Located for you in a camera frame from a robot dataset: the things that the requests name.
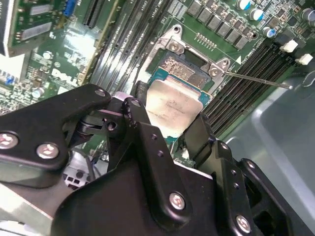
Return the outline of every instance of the metal bracket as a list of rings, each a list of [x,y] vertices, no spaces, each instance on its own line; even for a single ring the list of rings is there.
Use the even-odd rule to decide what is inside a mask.
[[[215,84],[209,89],[208,93],[212,94],[223,82],[225,72],[229,69],[231,61],[229,58],[222,58],[216,63],[212,63],[209,67],[209,75]]]

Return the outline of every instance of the screw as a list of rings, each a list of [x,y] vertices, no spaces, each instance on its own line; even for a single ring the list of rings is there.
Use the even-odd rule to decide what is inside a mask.
[[[58,156],[59,150],[53,144],[41,144],[38,146],[36,153],[43,159],[54,159]]]
[[[255,165],[251,161],[247,161],[247,164],[252,168],[255,169]]]
[[[248,223],[247,219],[245,219],[245,217],[241,215],[236,216],[236,222],[243,232],[247,234],[251,232],[251,226]]]
[[[169,45],[169,48],[171,49],[171,51],[175,52],[178,50],[178,45],[176,43],[171,43]]]
[[[18,138],[9,133],[0,134],[0,149],[10,149],[18,144]]]
[[[221,143],[221,146],[222,146],[224,149],[228,149],[228,146],[227,146],[225,143]]]
[[[177,210],[183,210],[185,208],[184,198],[177,193],[171,193],[169,195],[169,201],[172,204],[172,206]]]
[[[105,97],[106,94],[104,93],[103,90],[99,89],[99,90],[96,90],[95,93],[98,95],[98,96],[101,96],[101,97]]]
[[[211,76],[216,76],[217,74],[218,74],[218,69],[213,68],[213,69],[211,70]]]

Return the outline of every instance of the green circuit board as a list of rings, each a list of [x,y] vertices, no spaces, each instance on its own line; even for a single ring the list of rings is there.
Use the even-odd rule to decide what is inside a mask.
[[[22,0],[20,2],[21,6],[24,6],[24,2]],[[20,82],[7,84],[4,75],[0,72],[0,114],[3,115],[89,83],[96,61],[102,53],[104,45],[108,43],[107,40],[110,38],[108,36],[113,34],[113,31],[119,26],[119,19],[123,18],[122,15],[125,14],[125,12],[122,12],[124,3],[132,4],[136,2],[139,4],[139,9],[141,9],[141,6],[143,9],[150,9],[150,5],[154,1],[105,1],[96,26],[92,29],[83,24],[87,8],[91,2],[92,0],[78,0],[73,15],[62,17],[61,11],[64,3],[56,0],[53,1],[54,10],[40,18],[33,17],[34,24],[31,25],[32,27],[36,27],[41,22],[48,21],[48,19],[54,22],[55,27],[45,35],[47,40],[30,53],[30,59],[25,65],[26,73],[22,76]],[[38,3],[44,5],[45,0],[40,0]],[[212,61],[218,61],[224,57],[229,58],[231,61],[229,71],[231,72],[237,72],[266,39],[263,34],[265,27],[274,29],[276,34],[290,30],[294,38],[305,44],[304,49],[313,51],[315,28],[310,27],[301,18],[305,8],[313,7],[312,1],[254,0],[251,1],[251,6],[247,10],[238,9],[236,1],[231,0],[171,0],[166,3],[164,12],[160,15],[150,38],[146,41],[147,44],[141,47],[144,54],[139,55],[137,60],[140,60],[141,56],[147,55],[158,39],[176,24],[182,26],[182,41],[186,45]],[[197,4],[197,10],[192,9],[193,4]],[[250,19],[250,12],[254,8],[264,11],[264,17],[261,21]],[[207,20],[201,18],[204,10],[210,13]],[[29,11],[29,8],[27,11],[20,11],[17,17],[24,17],[25,22],[29,22],[30,17],[23,16],[23,14],[29,15]],[[228,39],[229,34],[225,34],[219,29],[212,29],[209,24],[213,17],[217,17],[219,25],[225,25],[226,31],[229,33],[234,30],[235,39]],[[17,32],[21,31],[21,27],[26,27],[26,25],[17,23]],[[246,42],[243,46],[237,44],[240,39]],[[126,43],[133,45],[128,40],[129,38],[126,38]],[[18,43],[18,38],[14,38],[13,44]],[[156,71],[166,53],[167,50],[159,50],[152,59],[146,68],[148,80]],[[126,71],[131,69],[131,66],[126,67]],[[283,81],[291,71],[292,68],[280,77],[279,81]],[[135,77],[130,76],[120,86],[119,90],[130,92],[133,81],[135,81]],[[202,89],[207,91],[213,84],[213,81],[208,81]],[[38,97],[33,95],[36,89],[39,93]],[[252,108],[258,105],[273,89],[268,89]],[[227,129],[227,132],[238,123]],[[100,146],[100,142],[99,138],[95,138],[91,143],[86,144],[85,150],[92,153]]]

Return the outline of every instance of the ram slot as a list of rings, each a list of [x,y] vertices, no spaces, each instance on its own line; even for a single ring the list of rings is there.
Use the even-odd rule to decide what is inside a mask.
[[[266,40],[240,68],[239,74],[277,81],[294,61]],[[215,135],[221,135],[241,115],[246,115],[255,101],[269,88],[258,82],[230,78],[204,112]]]

